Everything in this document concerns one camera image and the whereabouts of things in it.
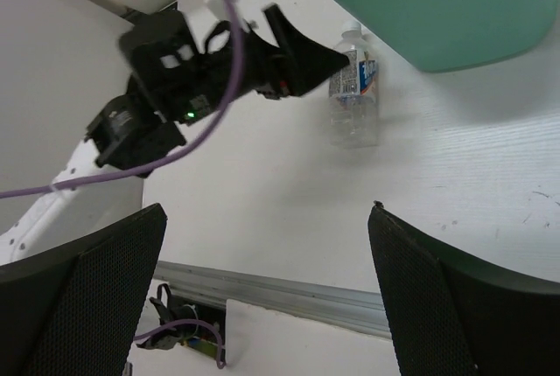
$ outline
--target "clear water bottle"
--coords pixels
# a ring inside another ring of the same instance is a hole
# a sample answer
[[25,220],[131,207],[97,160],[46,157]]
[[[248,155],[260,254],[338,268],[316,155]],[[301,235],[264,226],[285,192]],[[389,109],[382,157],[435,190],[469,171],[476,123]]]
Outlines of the clear water bottle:
[[344,53],[350,65],[329,82],[331,143],[345,148],[376,145],[379,67],[358,21],[344,23],[342,40],[334,49]]

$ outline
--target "green bin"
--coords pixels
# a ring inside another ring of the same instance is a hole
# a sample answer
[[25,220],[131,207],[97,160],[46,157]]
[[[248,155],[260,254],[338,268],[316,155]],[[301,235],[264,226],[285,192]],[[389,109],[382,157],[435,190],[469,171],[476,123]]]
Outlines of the green bin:
[[536,45],[558,0],[334,0],[420,70],[490,63]]

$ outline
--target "purple cord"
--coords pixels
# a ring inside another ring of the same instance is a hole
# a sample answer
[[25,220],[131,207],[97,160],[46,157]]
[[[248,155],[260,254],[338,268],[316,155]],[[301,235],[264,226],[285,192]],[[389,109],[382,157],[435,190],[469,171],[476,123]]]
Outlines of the purple cord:
[[221,352],[224,349],[224,342],[221,339],[220,333],[211,324],[205,321],[201,321],[199,319],[178,319],[177,321],[171,321],[168,322],[167,324],[163,324],[157,327],[155,330],[151,330],[149,332],[146,332],[145,334],[136,335],[132,339],[134,341],[141,341],[145,338],[149,338],[153,335],[156,335],[161,331],[169,330],[170,328],[175,328],[176,326],[180,326],[180,325],[198,325],[212,332],[213,335],[216,337],[216,344],[218,345],[218,351],[216,352],[216,364],[218,365],[219,369],[223,369],[226,366],[226,362],[221,361]]
[[188,144],[183,149],[168,155],[167,157],[163,157],[161,159],[158,159],[154,162],[150,162],[148,164],[143,164],[141,166],[127,169],[126,171],[117,171],[117,172],[104,173],[101,175],[93,175],[91,177],[69,179],[67,181],[60,181],[56,185],[36,186],[33,188],[25,188],[22,190],[11,190],[11,191],[0,192],[0,199],[23,197],[26,195],[44,194],[44,193],[52,192],[53,187],[57,191],[67,190],[70,188],[75,188],[77,186],[96,184],[100,182],[115,181],[117,179],[133,177],[135,175],[141,175],[145,172],[149,172],[157,168],[161,168],[162,166],[166,166],[167,164],[171,164],[185,157],[189,153],[195,151],[214,132],[216,127],[218,127],[218,124],[220,123],[220,121],[222,120],[222,118],[224,117],[224,115],[228,110],[229,103],[233,101],[235,99],[235,96],[237,95],[237,91],[239,90],[239,86],[241,84],[242,76],[243,76],[244,54],[243,54],[242,28],[235,11],[234,0],[223,0],[223,1],[226,6],[226,11],[229,17],[229,21],[232,25],[231,36],[233,40],[234,56],[232,61],[231,74],[229,75],[226,91],[221,98],[220,105],[218,106],[215,116],[213,117],[212,121],[210,121],[210,123],[206,126],[206,128],[194,140],[192,140],[192,143]]

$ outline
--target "purple cable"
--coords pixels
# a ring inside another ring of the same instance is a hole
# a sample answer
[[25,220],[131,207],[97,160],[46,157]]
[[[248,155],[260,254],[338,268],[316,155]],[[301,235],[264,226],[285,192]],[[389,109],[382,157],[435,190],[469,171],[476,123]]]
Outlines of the purple cable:
[[209,324],[208,322],[201,321],[199,319],[178,319],[177,321],[171,321],[168,322],[167,324],[163,324],[157,327],[155,330],[151,330],[149,332],[146,332],[145,334],[136,335],[132,339],[134,341],[141,341],[145,338],[156,335],[161,331],[169,330],[170,328],[175,328],[176,326],[180,326],[180,325],[198,325],[212,332],[213,335],[216,337],[216,344],[218,345],[218,351],[216,352],[216,364],[218,365],[219,369],[223,369],[226,366],[226,362],[221,361],[221,352],[224,349],[224,342],[221,339],[220,333],[218,332],[218,330],[214,328],[213,325]]
[[235,99],[237,91],[242,81],[243,68],[244,68],[244,54],[243,54],[243,35],[242,27],[239,23],[237,13],[235,11],[234,0],[223,0],[226,6],[227,15],[229,21],[231,22],[231,36],[233,40],[234,56],[232,61],[231,74],[229,75],[229,80],[227,82],[227,87],[224,95],[221,98],[220,105],[218,106],[217,112],[213,117],[212,121],[206,126],[206,128],[194,139],[190,144],[181,150],[176,151],[173,154],[163,157],[154,162],[148,164],[143,164],[142,166],[137,166],[134,168],[127,169],[126,171],[118,171],[111,173],[104,173],[101,175],[93,175],[91,177],[83,177],[76,179],[69,179],[67,181],[60,181],[56,185],[45,185],[36,186],[33,188],[25,188],[22,190],[11,190],[0,192],[0,199],[2,198],[14,198],[23,197],[26,195],[44,194],[55,190],[67,190],[70,188],[75,188],[77,186],[96,184],[100,182],[115,181],[117,179],[123,179],[128,177],[133,177],[135,175],[141,175],[145,172],[153,171],[167,164],[171,164],[189,153],[196,150],[218,127],[218,124],[223,119],[224,115],[228,111],[228,105],[231,101]]

